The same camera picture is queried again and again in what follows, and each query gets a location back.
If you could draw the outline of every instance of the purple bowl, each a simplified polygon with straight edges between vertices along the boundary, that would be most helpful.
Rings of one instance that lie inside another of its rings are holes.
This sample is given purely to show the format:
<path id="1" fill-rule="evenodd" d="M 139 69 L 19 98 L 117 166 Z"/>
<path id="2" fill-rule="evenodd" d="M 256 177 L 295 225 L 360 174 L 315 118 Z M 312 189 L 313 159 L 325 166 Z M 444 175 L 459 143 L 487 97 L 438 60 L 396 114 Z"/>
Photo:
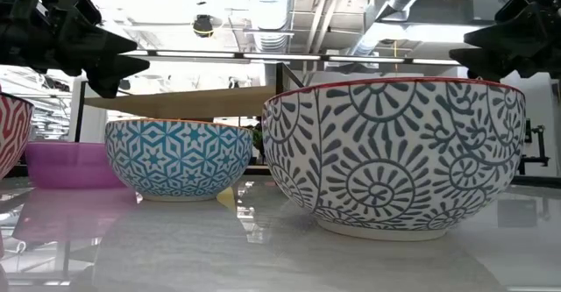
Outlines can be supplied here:
<path id="1" fill-rule="evenodd" d="M 37 188 L 126 188 L 113 174 L 103 143 L 29 142 L 25 160 Z"/>

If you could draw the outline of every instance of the bowl rim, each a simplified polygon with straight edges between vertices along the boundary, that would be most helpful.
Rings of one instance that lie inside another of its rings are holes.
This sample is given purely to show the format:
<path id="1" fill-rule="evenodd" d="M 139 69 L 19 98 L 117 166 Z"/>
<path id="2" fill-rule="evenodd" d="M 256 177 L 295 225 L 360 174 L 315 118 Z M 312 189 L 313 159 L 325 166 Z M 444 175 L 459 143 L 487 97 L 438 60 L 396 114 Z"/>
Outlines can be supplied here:
<path id="1" fill-rule="evenodd" d="M 521 90 L 519 90 L 518 88 L 510 86 L 510 85 L 501 84 L 501 83 L 498 83 L 498 82 L 490 82 L 490 81 L 484 81 L 484 80 L 474 80 L 474 79 L 468 79 L 468 78 L 457 78 L 457 77 L 424 76 L 424 77 L 369 78 L 369 79 L 361 79 L 361 80 L 346 81 L 346 82 L 324 83 L 324 84 L 319 84 L 319 85 L 314 85 L 314 86 L 303 87 L 303 88 L 300 88 L 300 89 L 292 89 L 292 90 L 280 93 L 278 95 L 272 96 L 269 99 L 267 99 L 265 101 L 265 104 L 269 104 L 269 102 L 271 102 L 275 99 L 284 97 L 284 96 L 289 96 L 289 95 L 293 95 L 295 93 L 300 93 L 300 92 L 308 92 L 308 91 L 311 91 L 311 90 L 314 90 L 314 89 L 330 89 L 330 88 L 335 88 L 335 87 L 353 86 L 353 85 L 368 85 L 368 84 L 383 83 L 383 82 L 456 82 L 456 83 L 494 86 L 494 87 L 500 87 L 500 88 L 510 89 L 510 90 L 516 91 L 516 92 L 522 94 L 522 97 L 524 97 L 524 100 L 526 100 L 526 95 L 524 95 L 524 93 Z"/>
<path id="2" fill-rule="evenodd" d="M 132 122 L 132 121 L 142 121 L 142 122 L 145 122 L 145 121 L 152 121 L 152 122 L 163 121 L 163 122 L 197 123 L 197 124 L 203 124 L 203 125 L 218 125 L 218 126 L 224 126 L 224 127 L 233 127 L 233 128 L 237 128 L 237 129 L 252 132 L 252 129 L 244 128 L 243 126 L 237 126 L 237 125 L 225 125 L 225 124 L 221 124 L 221 123 L 217 123 L 217 122 L 180 120 L 180 119 L 166 119 L 166 118 L 138 118 L 138 119 L 126 119 L 126 120 L 113 120 L 113 121 L 109 121 L 107 123 L 107 125 L 112 124 L 112 123 L 118 123 L 118 122 Z"/>
<path id="3" fill-rule="evenodd" d="M 5 92 L 0 91 L 0 96 L 7 96 L 7 97 L 9 97 L 9 98 L 11 98 L 11 99 L 15 99 L 15 100 L 19 100 L 19 101 L 22 101 L 22 102 L 24 102 L 24 103 L 27 103 L 27 104 L 29 104 L 30 106 L 32 106 L 33 108 L 35 107 L 35 105 L 34 105 L 33 103 L 27 101 L 26 99 L 20 98 L 20 97 L 18 97 L 18 96 L 14 96 L 14 95 L 12 95 L 12 94 L 8 94 L 8 93 L 5 93 Z"/>
<path id="4" fill-rule="evenodd" d="M 29 141 L 27 142 L 27 145 L 49 145 L 49 146 L 79 146 L 79 145 L 85 145 L 85 146 L 104 146 L 104 143 L 95 143 L 95 142 L 68 142 L 68 141 L 54 141 L 54 142 L 48 142 L 48 141 Z"/>

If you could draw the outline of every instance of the floral swirl pattern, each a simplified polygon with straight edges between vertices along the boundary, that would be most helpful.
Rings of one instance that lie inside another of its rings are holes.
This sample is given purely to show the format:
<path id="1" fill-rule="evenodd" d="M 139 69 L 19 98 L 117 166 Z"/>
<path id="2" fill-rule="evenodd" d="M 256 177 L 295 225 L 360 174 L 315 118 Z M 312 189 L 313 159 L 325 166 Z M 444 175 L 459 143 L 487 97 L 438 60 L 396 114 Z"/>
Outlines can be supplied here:
<path id="1" fill-rule="evenodd" d="M 512 181 L 524 96 L 490 82 L 400 79 L 302 89 L 265 104 L 273 178 L 318 219 L 443 230 Z"/>

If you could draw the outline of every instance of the glossy table surface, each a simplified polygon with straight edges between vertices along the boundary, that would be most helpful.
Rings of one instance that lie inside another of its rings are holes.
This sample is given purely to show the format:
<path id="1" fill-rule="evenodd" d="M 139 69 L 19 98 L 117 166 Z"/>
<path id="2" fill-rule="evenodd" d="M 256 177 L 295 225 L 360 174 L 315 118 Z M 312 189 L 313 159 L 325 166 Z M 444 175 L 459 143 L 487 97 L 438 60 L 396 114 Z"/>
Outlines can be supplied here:
<path id="1" fill-rule="evenodd" d="M 561 190 L 511 186 L 441 239 L 326 231 L 271 177 L 199 203 L 0 182 L 4 291 L 561 291 Z"/>

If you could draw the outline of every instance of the wooden shelf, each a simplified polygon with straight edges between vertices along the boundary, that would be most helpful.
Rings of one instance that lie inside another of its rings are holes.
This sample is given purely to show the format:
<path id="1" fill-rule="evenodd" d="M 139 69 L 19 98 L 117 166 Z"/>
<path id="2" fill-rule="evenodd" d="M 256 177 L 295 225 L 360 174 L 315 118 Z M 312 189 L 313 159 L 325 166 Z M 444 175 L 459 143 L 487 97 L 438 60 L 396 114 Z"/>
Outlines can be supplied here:
<path id="1" fill-rule="evenodd" d="M 214 118 L 260 116 L 263 103 L 276 94 L 274 86 L 201 90 L 155 95 L 85 98 L 97 108 L 147 118 Z"/>

